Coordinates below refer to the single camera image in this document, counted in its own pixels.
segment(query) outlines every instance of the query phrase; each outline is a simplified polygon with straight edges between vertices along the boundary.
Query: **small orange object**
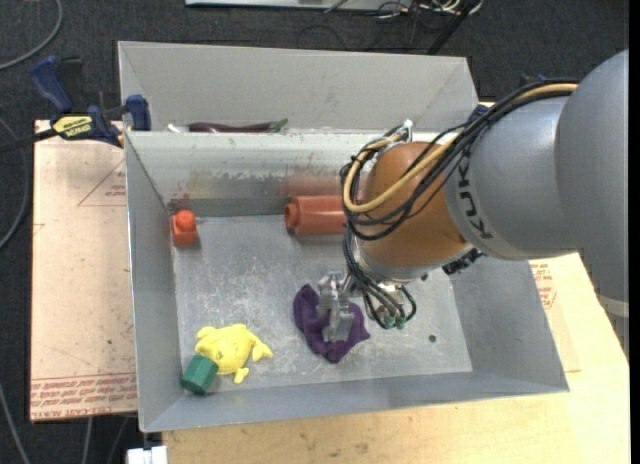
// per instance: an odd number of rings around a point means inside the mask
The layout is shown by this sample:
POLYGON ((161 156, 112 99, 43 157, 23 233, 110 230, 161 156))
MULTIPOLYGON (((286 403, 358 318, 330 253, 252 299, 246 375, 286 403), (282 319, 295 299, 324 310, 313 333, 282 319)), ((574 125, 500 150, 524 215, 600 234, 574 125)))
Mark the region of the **small orange object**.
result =
POLYGON ((193 245, 198 236, 196 216, 191 210, 180 210, 171 216, 171 234, 176 247, 193 245))

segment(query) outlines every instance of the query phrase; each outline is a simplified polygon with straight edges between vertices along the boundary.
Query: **cardboard sheet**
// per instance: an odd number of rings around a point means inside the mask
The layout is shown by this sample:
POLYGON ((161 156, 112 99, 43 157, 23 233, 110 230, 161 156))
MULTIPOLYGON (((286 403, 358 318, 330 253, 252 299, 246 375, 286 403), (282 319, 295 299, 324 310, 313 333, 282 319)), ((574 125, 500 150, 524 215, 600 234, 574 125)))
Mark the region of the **cardboard sheet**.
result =
POLYGON ((133 412, 124 152, 54 138, 34 164, 30 418, 133 412))

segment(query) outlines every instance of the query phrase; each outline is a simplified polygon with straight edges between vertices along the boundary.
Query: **gray carpet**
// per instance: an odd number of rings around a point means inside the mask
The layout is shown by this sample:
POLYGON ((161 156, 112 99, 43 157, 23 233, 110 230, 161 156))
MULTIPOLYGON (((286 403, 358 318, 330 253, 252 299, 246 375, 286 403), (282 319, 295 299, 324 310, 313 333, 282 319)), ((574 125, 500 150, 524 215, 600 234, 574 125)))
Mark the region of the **gray carpet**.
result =
MULTIPOLYGON (((425 14, 409 40, 413 22, 403 18, 385 25, 346 11, 186 8, 183 1, 62 0, 64 23, 56 38, 31 59, 0 71, 0 117, 23 137, 30 133, 33 119, 52 114, 53 107, 39 97, 28 76, 29 68, 49 54, 81 56, 87 89, 104 91, 107 105, 113 105, 118 101, 118 40, 423 54, 447 21, 425 14)), ((40 4, 0 0, 0 63, 37 44, 54 23, 52 0, 40 4)), ((440 55, 467 57, 479 95, 492 100, 516 88, 522 74, 579 80, 628 45, 629 0, 484 0, 482 9, 462 23, 440 55)), ((9 139, 0 128, 0 144, 9 139)), ((30 168, 31 159, 27 150, 30 168)), ((18 153, 0 157, 0 239, 20 206, 25 188, 21 170, 18 153)), ((31 188, 30 181, 26 188, 31 188)), ((32 462, 79 462, 85 421, 32 425, 26 417, 30 223, 28 215, 0 249, 0 380, 32 462)), ((95 420, 89 462, 105 462, 121 423, 118 417, 95 420)), ((128 424, 121 444, 123 448, 142 444, 135 423, 128 424)), ((0 462, 20 462, 2 416, 0 462)))

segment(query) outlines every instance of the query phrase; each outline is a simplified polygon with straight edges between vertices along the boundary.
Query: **gray metal tray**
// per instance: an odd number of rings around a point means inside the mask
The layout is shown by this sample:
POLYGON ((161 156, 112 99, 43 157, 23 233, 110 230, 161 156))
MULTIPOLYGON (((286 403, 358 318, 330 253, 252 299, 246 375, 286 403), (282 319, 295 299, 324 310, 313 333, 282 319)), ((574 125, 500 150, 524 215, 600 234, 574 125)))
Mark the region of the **gray metal tray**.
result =
POLYGON ((343 268, 337 237, 290 236, 282 208, 309 185, 335 189, 366 133, 129 133, 128 214, 143 431, 394 409, 565 390, 530 268, 490 258, 411 290, 418 314, 334 365, 307 347, 292 301, 343 268), (199 243, 171 245, 170 213, 192 209, 199 243), (274 352, 206 396, 180 376, 205 325, 245 323, 274 352))

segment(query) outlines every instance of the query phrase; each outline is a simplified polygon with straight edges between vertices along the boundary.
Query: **yellow cable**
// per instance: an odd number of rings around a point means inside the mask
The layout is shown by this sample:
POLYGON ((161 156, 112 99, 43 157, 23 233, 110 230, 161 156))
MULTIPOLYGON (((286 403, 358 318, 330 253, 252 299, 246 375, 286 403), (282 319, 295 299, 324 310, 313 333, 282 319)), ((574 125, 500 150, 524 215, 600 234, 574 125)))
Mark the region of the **yellow cable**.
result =
MULTIPOLYGON (((520 101, 522 99, 525 99, 531 96, 536 96, 538 94, 545 94, 553 91, 567 91, 567 90, 574 91, 577 86, 578 84, 574 84, 574 83, 543 85, 541 87, 536 87, 534 89, 531 89, 530 91, 527 91, 521 94, 520 96, 516 97, 511 103, 516 103, 517 101, 520 101)), ((391 185, 387 190, 385 190, 382 194, 380 194, 375 199, 365 204, 354 204, 351 201, 351 196, 350 196, 351 185, 353 183, 353 179, 355 178, 356 172, 358 171, 359 168, 362 167, 362 161, 366 157, 367 153, 369 151, 380 149, 391 142, 397 141, 398 139, 399 139, 399 136, 392 135, 388 139, 381 140, 379 142, 375 142, 371 144, 370 146, 367 146, 366 149, 364 149, 358 154, 357 158, 353 161, 353 164, 351 164, 351 168, 349 169, 349 172, 347 173, 347 177, 345 178, 345 183, 344 183, 344 189, 342 191, 342 200, 347 210, 353 213, 364 213, 364 212, 371 211, 375 208, 378 208, 379 206, 387 202, 391 198, 391 196, 393 196, 396 192, 398 192, 398 190, 400 190, 407 183, 409 183, 413 178, 415 178, 418 174, 424 171, 424 169, 429 164, 431 164, 433 161, 440 158, 454 142, 454 139, 452 139, 446 144, 442 145, 433 153, 430 153, 427 156, 425 156, 418 163, 418 165, 416 165, 416 167, 414 167, 408 174, 401 177, 398 181, 396 181, 393 185, 391 185)))
POLYGON ((444 152, 449 148, 449 146, 453 144, 453 142, 454 141, 452 139, 446 144, 442 145, 433 153, 430 153, 427 156, 425 156, 422 160, 420 160, 420 162, 418 163, 418 165, 416 165, 414 169, 412 169, 408 174, 406 174, 405 176, 400 178, 398 181, 396 181, 393 185, 391 185, 387 190, 385 190, 382 194, 380 194, 378 197, 376 197, 372 201, 369 201, 368 203, 365 203, 365 204, 354 204, 353 202, 351 202, 349 192, 351 192, 351 184, 353 183, 353 178, 355 177, 356 171, 360 167, 360 161, 362 160, 362 158, 364 158, 363 154, 365 154, 366 151, 372 149, 372 148, 367 148, 366 150, 364 150, 362 153, 358 155, 357 159, 351 165, 351 168, 347 173, 347 177, 344 183, 343 195, 342 195, 342 199, 345 207, 351 212, 363 213, 363 212, 368 212, 370 210, 373 210, 378 206, 381 206, 383 203, 387 202, 391 198, 391 196, 393 196, 393 194, 395 194, 398 190, 400 190, 407 183, 409 183, 413 178, 415 178, 418 174, 420 174, 431 162, 440 158, 444 154, 444 152))

